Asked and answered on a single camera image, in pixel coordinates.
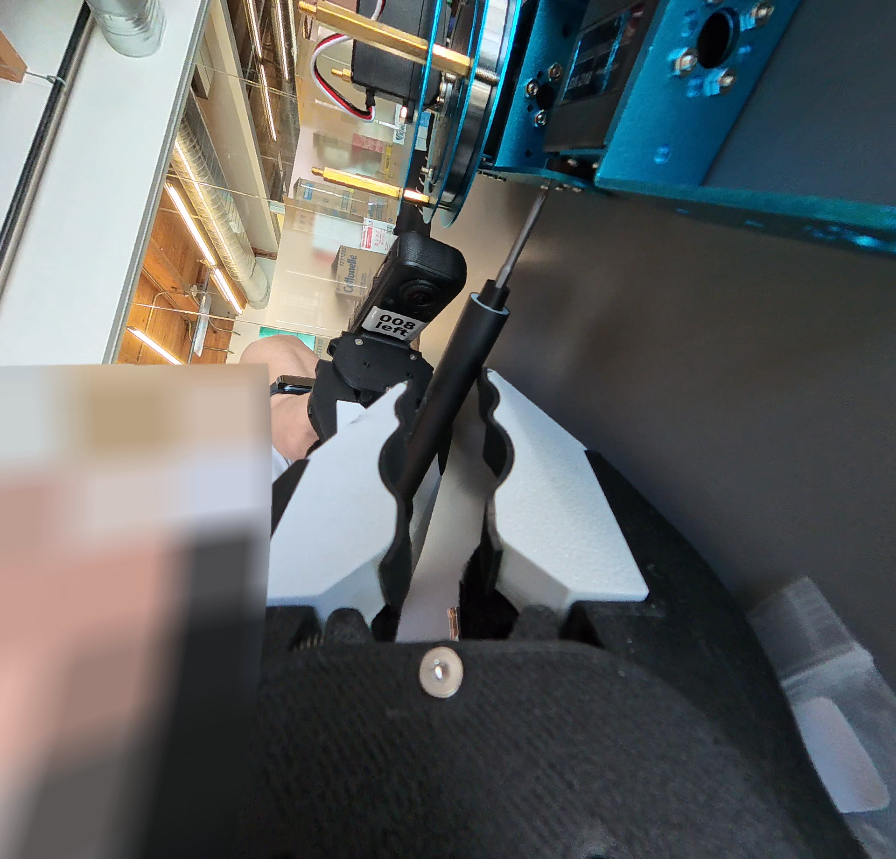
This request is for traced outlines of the spiral silver air duct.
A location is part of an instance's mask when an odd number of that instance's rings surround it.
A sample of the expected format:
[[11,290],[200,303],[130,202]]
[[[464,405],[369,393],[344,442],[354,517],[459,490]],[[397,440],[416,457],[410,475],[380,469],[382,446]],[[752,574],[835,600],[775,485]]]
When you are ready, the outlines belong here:
[[242,216],[194,97],[177,127],[171,166],[194,208],[215,259],[240,287],[248,304],[263,309],[271,282],[252,250]]

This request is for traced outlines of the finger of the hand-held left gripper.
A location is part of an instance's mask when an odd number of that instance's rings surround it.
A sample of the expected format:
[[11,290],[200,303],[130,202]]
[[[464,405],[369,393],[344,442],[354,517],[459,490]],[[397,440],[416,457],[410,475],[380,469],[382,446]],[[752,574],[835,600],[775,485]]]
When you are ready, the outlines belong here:
[[448,610],[460,603],[459,584],[480,542],[486,499],[487,467],[482,458],[476,453],[452,453],[402,608],[397,642],[448,639]]

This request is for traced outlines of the clear plastic bag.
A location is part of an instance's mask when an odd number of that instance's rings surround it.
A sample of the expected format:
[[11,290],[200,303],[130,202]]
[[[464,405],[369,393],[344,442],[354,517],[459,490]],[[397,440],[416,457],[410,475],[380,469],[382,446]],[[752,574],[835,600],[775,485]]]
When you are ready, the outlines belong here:
[[828,796],[870,857],[895,856],[895,696],[808,577],[748,619]]

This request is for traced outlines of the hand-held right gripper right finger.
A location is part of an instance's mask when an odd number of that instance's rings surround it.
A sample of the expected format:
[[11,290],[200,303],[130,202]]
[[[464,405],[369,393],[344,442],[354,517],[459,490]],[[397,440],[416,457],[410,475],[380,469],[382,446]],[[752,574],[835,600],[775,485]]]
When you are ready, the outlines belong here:
[[584,445],[496,371],[477,383],[487,499],[483,577],[516,611],[641,603],[649,589]]

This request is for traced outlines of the person's left hand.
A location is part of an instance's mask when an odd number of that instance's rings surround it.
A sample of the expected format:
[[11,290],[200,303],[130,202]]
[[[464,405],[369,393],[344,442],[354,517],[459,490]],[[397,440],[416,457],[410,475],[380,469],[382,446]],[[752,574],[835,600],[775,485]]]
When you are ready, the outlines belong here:
[[270,384],[284,376],[312,379],[318,362],[315,352],[299,338],[280,334],[253,341],[239,358],[240,364],[265,367]]

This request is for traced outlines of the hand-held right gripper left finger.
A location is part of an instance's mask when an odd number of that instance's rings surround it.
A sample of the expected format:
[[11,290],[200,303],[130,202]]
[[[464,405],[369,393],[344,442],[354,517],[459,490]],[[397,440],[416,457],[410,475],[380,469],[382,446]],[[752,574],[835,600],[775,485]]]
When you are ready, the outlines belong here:
[[308,458],[272,536],[269,608],[400,615],[420,557],[420,510],[395,492],[415,408],[397,384]]

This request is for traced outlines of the smooth silver air duct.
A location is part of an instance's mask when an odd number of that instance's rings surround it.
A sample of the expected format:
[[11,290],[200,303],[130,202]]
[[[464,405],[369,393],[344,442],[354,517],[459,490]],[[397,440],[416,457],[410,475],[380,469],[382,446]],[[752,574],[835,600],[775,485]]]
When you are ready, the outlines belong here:
[[84,0],[109,45],[128,58],[147,58],[162,44],[167,20],[160,0]]

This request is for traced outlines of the printed cardboard box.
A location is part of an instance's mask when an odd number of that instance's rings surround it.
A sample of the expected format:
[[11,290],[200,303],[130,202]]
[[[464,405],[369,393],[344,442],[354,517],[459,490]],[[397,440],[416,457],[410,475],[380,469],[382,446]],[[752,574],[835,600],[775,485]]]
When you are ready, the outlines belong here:
[[385,253],[367,248],[342,245],[336,250],[323,294],[338,318],[347,318],[363,302],[385,259]]

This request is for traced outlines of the black screwdriver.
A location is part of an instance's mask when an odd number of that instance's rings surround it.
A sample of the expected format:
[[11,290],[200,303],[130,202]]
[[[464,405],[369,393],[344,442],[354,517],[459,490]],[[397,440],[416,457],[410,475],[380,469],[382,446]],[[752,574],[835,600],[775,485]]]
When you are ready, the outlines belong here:
[[509,281],[549,196],[539,189],[532,208],[496,276],[471,293],[442,352],[407,441],[398,492],[412,499],[509,317]]

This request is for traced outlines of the long ceiling light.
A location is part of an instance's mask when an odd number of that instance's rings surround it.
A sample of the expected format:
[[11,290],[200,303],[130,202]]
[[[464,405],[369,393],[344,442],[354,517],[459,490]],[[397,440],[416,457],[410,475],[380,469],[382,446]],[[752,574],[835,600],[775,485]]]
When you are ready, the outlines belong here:
[[173,354],[173,352],[169,351],[168,349],[165,349],[162,345],[160,345],[158,342],[156,342],[154,339],[152,339],[149,335],[144,333],[142,330],[140,330],[136,327],[128,326],[126,328],[126,331],[127,331],[127,333],[132,335],[134,338],[136,338],[143,346],[150,349],[152,352],[154,352],[156,355],[158,355],[164,361],[166,361],[170,364],[174,364],[174,365],[183,365],[185,363],[183,360],[176,357]]
[[169,179],[165,180],[165,191],[168,194],[171,202],[173,203],[175,210],[178,215],[180,215],[187,231],[191,235],[194,240],[197,249],[200,252],[201,258],[203,262],[206,264],[208,268],[214,269],[218,267],[218,261],[210,248],[206,238],[203,236],[203,233],[200,231],[199,226],[196,224],[196,220],[193,214],[190,212],[187,204],[185,203],[185,199],[181,195],[178,187]]

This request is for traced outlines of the blue hobby robot arm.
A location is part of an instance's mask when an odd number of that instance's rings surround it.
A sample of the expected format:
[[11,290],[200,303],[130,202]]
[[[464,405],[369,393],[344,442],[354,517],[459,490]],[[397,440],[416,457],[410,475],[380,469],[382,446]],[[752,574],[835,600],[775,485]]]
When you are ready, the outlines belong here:
[[477,175],[894,259],[894,0],[312,3],[405,106],[398,197],[451,226]]

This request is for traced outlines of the person's left forearm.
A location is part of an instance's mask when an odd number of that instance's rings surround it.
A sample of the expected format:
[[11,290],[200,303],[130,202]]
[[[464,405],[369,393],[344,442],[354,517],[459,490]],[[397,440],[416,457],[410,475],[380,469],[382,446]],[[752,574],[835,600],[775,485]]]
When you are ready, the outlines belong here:
[[274,393],[272,412],[272,482],[307,457],[318,440],[308,411],[309,394]]

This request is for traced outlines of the dark grey desk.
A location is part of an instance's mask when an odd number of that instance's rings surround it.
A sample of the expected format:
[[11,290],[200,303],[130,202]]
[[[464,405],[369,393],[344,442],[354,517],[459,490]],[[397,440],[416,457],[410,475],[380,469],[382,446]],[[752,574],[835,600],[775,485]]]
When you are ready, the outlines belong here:
[[[533,189],[483,177],[482,260]],[[748,619],[808,577],[894,691],[894,259],[557,190],[511,282],[491,362],[585,443],[647,581],[581,602],[554,652],[595,693],[604,819],[575,856],[870,857],[815,771]]]

